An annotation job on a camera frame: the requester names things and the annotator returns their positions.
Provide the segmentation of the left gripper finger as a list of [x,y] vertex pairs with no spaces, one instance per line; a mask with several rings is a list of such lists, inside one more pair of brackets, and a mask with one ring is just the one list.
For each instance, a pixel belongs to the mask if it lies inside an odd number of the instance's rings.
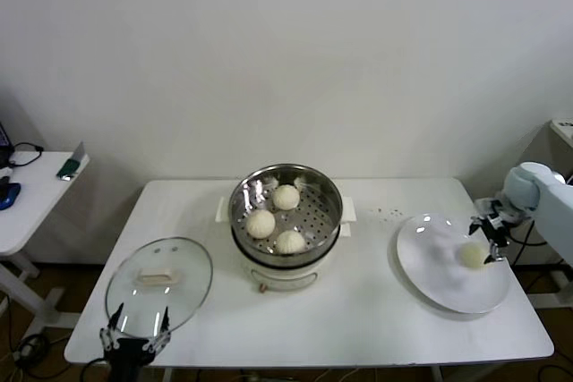
[[107,322],[107,326],[99,330],[99,338],[104,351],[116,350],[120,347],[118,341],[117,323],[124,308],[121,303]]
[[158,313],[156,316],[153,338],[142,346],[142,350],[147,353],[161,353],[170,342],[170,339],[170,319],[168,315],[168,307],[165,307],[163,313]]

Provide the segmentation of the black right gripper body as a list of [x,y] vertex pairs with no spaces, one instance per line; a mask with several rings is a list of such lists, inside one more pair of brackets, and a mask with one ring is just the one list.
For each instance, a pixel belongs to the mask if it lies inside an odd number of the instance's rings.
[[482,230],[488,241],[495,246],[508,246],[510,232],[500,216],[481,217]]

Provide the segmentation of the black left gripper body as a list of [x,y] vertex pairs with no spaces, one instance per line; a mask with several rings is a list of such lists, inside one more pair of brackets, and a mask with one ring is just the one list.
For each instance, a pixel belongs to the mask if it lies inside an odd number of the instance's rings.
[[141,338],[120,338],[118,347],[106,352],[106,361],[110,366],[108,381],[135,382],[141,369],[155,359],[151,345]]

